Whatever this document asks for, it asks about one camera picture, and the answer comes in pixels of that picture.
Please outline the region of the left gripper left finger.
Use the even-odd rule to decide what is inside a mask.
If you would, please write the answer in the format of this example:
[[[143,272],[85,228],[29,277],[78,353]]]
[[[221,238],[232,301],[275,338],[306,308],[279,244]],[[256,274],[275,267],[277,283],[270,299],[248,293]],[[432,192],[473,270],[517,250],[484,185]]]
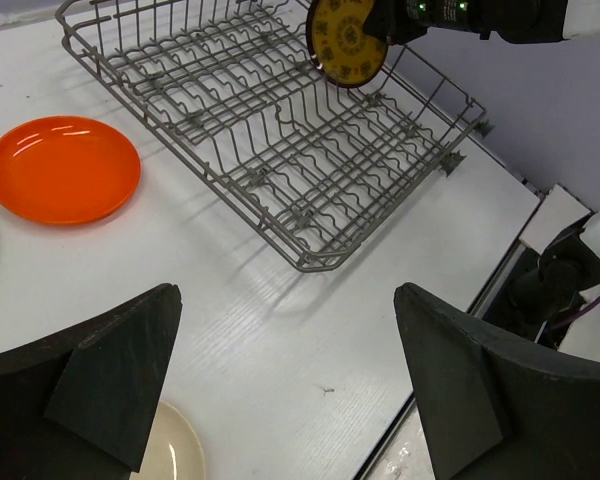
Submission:
[[[0,353],[0,479],[127,479],[180,324],[173,284]]]

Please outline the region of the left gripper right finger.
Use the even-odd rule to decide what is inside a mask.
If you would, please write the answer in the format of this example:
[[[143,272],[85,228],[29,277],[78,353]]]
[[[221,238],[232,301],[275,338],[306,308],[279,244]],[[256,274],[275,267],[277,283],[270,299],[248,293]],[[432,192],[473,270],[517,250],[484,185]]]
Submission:
[[[438,479],[600,479],[600,362],[406,283],[397,325]]]

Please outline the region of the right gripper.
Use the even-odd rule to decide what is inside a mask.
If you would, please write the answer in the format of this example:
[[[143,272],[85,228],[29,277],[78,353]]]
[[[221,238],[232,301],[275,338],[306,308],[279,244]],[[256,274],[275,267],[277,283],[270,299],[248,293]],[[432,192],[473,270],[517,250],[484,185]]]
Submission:
[[[403,1],[375,0],[364,21],[364,33],[387,45],[405,45],[423,37],[427,30],[408,16]]]

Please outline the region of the yellow patterned plate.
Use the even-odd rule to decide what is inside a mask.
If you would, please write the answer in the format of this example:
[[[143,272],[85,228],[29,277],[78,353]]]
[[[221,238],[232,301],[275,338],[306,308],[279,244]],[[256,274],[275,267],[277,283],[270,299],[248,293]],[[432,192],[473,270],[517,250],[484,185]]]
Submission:
[[[327,80],[346,89],[369,83],[382,69],[388,45],[367,35],[364,22],[373,1],[312,1],[305,22],[311,62]]]

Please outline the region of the beige plate with black mark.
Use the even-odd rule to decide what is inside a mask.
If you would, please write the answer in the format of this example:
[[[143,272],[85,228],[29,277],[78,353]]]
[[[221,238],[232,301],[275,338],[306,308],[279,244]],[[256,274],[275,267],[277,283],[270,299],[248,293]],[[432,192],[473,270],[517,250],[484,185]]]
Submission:
[[[139,472],[131,480],[204,480],[206,462],[200,440],[189,421],[160,401]]]

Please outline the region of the orange plate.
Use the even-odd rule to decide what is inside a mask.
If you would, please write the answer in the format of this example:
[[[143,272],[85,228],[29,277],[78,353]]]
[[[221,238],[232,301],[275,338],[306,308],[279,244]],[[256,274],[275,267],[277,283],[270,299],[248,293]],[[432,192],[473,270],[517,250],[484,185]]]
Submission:
[[[134,145],[94,119],[42,117],[0,137],[0,204],[32,222],[103,219],[131,199],[141,173]]]

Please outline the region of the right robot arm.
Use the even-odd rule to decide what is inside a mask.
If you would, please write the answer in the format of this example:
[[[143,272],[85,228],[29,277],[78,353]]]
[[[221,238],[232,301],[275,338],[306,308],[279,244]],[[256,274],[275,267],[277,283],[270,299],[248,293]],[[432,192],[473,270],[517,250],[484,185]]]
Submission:
[[[487,40],[497,34],[515,44],[558,43],[600,35],[600,1],[429,0],[376,1],[363,32],[404,45],[430,28],[471,32]]]

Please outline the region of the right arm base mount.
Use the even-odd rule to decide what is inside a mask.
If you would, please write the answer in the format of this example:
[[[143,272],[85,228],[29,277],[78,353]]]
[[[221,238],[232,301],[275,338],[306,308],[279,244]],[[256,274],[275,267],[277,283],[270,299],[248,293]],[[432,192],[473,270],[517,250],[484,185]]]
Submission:
[[[600,210],[554,186],[498,279],[483,320],[558,349],[570,326],[600,303]]]

